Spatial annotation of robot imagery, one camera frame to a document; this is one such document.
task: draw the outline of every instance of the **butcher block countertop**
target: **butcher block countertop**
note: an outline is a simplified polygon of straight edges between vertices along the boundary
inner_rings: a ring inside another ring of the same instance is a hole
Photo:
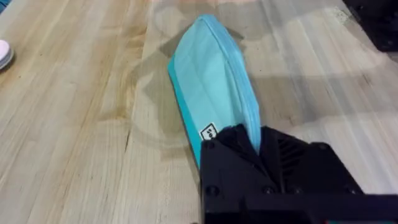
[[[341,0],[13,0],[0,39],[0,223],[199,223],[198,171],[166,66],[214,14],[263,125],[332,145],[398,192],[398,61]]]

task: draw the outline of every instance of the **black plastic part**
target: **black plastic part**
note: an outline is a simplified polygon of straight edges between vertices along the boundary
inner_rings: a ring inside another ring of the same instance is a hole
[[[398,51],[398,1],[343,1],[377,49],[383,52]]]
[[[260,156],[242,125],[201,149],[203,222],[398,220],[398,197],[365,195],[332,148],[262,128]]]

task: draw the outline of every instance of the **screw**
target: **screw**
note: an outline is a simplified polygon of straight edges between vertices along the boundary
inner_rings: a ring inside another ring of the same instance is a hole
[[[214,185],[207,186],[205,191],[209,197],[217,197],[220,194],[219,188]]]
[[[275,192],[274,189],[270,186],[263,186],[261,191],[264,194],[273,194]]]

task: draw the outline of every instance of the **teal cloth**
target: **teal cloth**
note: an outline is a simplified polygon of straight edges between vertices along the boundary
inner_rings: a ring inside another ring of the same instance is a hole
[[[243,124],[259,151],[259,106],[243,56],[215,16],[198,17],[180,40],[168,70],[198,166],[202,140],[228,126]]]

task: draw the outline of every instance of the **wood grain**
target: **wood grain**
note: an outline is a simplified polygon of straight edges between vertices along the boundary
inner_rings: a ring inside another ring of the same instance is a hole
[[[398,65],[340,0],[13,0],[0,223],[200,222],[166,66],[203,13],[244,52],[263,124],[330,143],[366,192],[398,192]]]

